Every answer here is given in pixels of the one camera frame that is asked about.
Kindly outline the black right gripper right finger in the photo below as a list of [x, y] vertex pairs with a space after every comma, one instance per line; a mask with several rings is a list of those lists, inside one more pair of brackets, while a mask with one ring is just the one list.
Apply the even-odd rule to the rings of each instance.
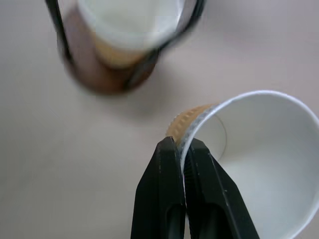
[[235, 182], [198, 139], [187, 151], [184, 185], [191, 239], [260, 239]]

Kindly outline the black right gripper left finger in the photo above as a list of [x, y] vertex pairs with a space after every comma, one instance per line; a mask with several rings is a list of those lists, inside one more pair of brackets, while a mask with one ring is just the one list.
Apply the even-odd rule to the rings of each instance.
[[165, 137], [138, 183], [131, 239], [184, 239], [185, 216], [180, 153]]

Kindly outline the brown ribbed paper cup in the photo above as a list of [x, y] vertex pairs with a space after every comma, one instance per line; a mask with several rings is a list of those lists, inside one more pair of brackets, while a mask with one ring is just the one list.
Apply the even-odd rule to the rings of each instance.
[[152, 74], [152, 52], [177, 31], [185, 0], [76, 0], [64, 17], [68, 70], [105, 95], [138, 87]]
[[236, 183], [260, 239], [295, 239], [319, 210], [319, 117], [299, 99], [259, 90], [178, 114], [185, 165], [196, 138]]

